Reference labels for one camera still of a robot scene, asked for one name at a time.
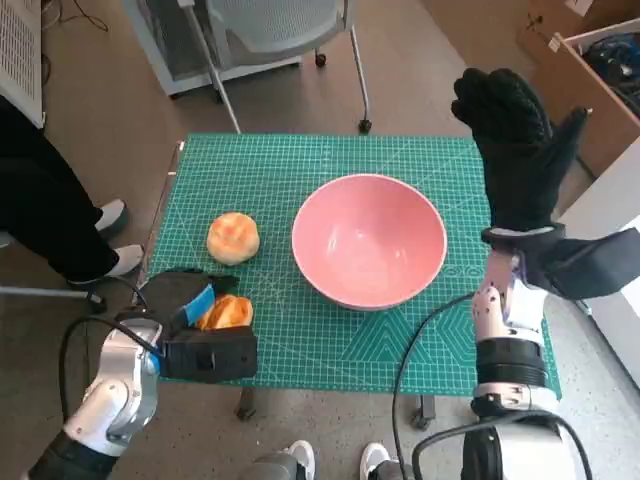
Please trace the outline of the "black left robot hand blue tape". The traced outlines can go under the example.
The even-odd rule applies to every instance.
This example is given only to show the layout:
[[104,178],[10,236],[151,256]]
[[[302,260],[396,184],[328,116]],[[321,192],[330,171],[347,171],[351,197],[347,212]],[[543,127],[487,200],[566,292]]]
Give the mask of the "black left robot hand blue tape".
[[152,317],[167,332],[194,328],[197,321],[215,304],[231,293],[239,278],[196,268],[172,268],[153,275],[141,286]]

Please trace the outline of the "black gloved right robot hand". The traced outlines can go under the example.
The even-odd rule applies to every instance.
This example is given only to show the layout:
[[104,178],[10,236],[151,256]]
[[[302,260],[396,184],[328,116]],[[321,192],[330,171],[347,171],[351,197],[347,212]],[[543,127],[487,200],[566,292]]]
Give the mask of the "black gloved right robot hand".
[[510,69],[468,68],[454,92],[451,111],[470,128],[483,160],[490,225],[520,232],[549,227],[589,110],[577,107],[552,126],[538,95]]

